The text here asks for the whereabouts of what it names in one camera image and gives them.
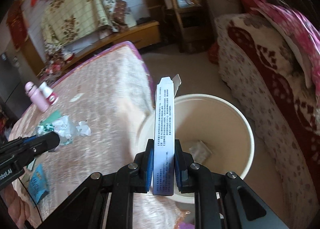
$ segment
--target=trash can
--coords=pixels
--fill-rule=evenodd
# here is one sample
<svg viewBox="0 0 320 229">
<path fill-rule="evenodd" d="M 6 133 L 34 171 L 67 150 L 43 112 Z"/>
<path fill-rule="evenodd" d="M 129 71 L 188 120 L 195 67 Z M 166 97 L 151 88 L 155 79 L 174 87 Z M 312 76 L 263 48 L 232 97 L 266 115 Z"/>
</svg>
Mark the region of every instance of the trash can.
<svg viewBox="0 0 320 229">
<path fill-rule="evenodd" d="M 247 175 L 254 155 L 251 127 L 243 114 L 231 103 L 212 95 L 189 94 L 175 98 L 175 138 L 182 150 L 189 152 L 192 141 L 202 140 L 212 154 L 203 163 L 210 171 L 225 174 L 235 171 L 242 179 Z M 154 138 L 155 113 L 142 123 L 132 154 L 143 152 L 148 139 Z M 175 184 L 169 198 L 194 203 L 194 194 L 181 194 Z"/>
</svg>

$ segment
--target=floor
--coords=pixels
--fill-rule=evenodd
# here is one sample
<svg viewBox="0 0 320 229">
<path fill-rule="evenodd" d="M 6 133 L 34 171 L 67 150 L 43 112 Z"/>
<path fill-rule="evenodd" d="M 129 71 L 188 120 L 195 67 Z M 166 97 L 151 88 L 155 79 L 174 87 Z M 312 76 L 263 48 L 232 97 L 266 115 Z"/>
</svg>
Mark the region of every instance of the floor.
<svg viewBox="0 0 320 229">
<path fill-rule="evenodd" d="M 169 45 L 142 55 L 154 83 L 161 77 L 180 75 L 182 84 L 177 95 L 205 93 L 218 96 L 236 106 L 243 114 L 239 101 L 221 80 L 218 66 L 210 63 L 207 53 L 179 53 L 177 45 Z M 248 120 L 254 132 L 254 122 Z M 284 221 L 288 221 L 287 208 L 283 201 L 280 176 L 262 140 L 255 136 L 255 154 L 249 173 L 244 180 Z"/>
</svg>

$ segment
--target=blue package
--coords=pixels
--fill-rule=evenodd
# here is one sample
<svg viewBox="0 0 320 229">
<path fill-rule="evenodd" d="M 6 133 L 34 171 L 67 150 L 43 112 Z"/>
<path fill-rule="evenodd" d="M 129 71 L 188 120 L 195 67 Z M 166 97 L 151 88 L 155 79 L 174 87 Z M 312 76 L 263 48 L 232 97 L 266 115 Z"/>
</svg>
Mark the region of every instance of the blue package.
<svg viewBox="0 0 320 229">
<path fill-rule="evenodd" d="M 44 176 L 42 164 L 38 165 L 34 171 L 29 182 L 28 191 L 37 204 L 49 193 L 49 187 Z"/>
</svg>

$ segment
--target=white box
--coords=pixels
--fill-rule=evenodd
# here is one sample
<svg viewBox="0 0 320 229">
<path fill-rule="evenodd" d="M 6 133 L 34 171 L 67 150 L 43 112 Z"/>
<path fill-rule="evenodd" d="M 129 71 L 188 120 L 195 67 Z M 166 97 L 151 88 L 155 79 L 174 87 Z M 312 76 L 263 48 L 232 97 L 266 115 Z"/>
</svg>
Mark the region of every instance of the white box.
<svg viewBox="0 0 320 229">
<path fill-rule="evenodd" d="M 153 158 L 154 195 L 173 195 L 174 96 L 175 91 L 173 81 L 170 77 L 162 78 L 157 85 L 156 91 L 155 144 Z"/>
</svg>

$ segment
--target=bolt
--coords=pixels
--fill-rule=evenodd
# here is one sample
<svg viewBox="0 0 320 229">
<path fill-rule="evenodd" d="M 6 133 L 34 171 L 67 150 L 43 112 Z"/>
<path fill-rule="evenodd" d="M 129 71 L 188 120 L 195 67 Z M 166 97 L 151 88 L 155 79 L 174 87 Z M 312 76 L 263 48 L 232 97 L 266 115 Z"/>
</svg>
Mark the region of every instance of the bolt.
<svg viewBox="0 0 320 229">
<path fill-rule="evenodd" d="M 200 168 L 200 165 L 199 165 L 198 163 L 192 163 L 192 164 L 190 165 L 190 168 L 192 168 L 192 169 L 199 169 L 199 168 Z"/>
<path fill-rule="evenodd" d="M 228 176 L 229 178 L 236 178 L 236 177 L 237 177 L 237 174 L 236 174 L 234 171 L 229 171 L 229 172 L 227 173 L 227 176 Z"/>
<path fill-rule="evenodd" d="M 129 165 L 128 165 L 128 168 L 129 169 L 136 169 L 138 167 L 138 164 L 137 163 L 130 163 Z"/>
<path fill-rule="evenodd" d="M 94 180 L 99 179 L 101 174 L 99 172 L 92 173 L 90 177 Z"/>
</svg>

